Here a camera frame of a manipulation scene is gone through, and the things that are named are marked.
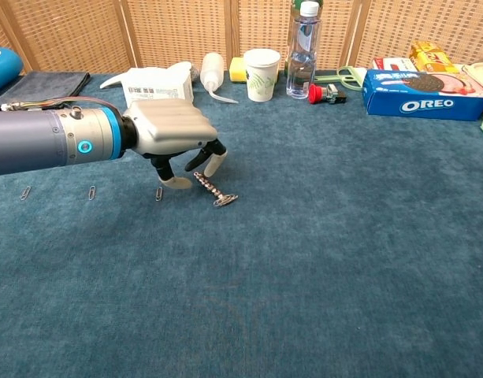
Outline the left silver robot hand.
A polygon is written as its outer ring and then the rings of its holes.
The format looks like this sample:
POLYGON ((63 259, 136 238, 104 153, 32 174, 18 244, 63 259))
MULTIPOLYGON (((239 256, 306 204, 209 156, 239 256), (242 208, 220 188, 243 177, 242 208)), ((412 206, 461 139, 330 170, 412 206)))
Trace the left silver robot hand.
POLYGON ((203 174, 211 177, 227 156, 217 129, 192 102, 180 98, 137 100, 124 112, 131 124, 127 148, 150 160, 162 185, 188 189, 191 181, 175 176, 170 159, 189 150, 199 153, 185 167, 187 172, 207 162, 203 174))

